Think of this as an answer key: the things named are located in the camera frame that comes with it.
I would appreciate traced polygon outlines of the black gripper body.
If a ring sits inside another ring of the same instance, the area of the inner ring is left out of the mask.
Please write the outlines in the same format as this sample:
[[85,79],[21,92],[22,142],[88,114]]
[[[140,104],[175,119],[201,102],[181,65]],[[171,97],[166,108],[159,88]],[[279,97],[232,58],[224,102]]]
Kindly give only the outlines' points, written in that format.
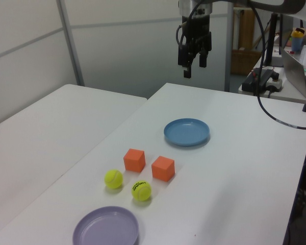
[[211,51],[210,17],[182,17],[183,33],[180,43],[191,51]]

